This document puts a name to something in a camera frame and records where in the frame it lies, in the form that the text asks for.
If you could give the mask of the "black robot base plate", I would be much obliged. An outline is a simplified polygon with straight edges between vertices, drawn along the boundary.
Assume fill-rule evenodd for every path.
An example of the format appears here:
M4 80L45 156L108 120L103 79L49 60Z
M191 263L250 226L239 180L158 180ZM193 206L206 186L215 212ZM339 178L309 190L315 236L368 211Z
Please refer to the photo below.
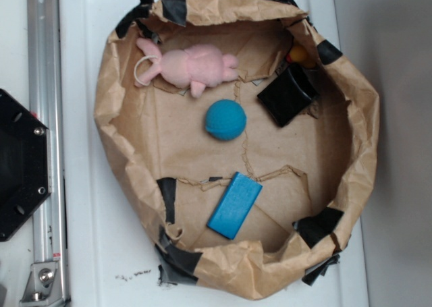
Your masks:
M48 129L1 90L1 241L10 240L51 193Z

